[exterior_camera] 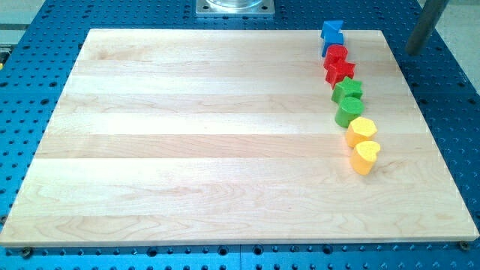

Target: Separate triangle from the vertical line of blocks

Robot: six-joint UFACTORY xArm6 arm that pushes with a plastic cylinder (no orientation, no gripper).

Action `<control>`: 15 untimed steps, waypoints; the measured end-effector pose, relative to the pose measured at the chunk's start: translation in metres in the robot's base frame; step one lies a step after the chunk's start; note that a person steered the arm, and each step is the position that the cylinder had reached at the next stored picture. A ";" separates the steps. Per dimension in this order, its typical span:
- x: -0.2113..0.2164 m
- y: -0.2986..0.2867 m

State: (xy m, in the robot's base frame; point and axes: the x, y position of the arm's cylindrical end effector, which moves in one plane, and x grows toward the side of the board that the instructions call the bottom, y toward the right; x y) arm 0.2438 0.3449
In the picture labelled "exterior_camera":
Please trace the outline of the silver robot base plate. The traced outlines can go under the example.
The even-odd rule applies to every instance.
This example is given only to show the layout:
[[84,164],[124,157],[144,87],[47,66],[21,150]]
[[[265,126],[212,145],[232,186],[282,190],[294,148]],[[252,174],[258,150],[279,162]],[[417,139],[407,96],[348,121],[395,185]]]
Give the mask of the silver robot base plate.
[[196,0],[198,17],[264,16],[275,15],[274,0]]

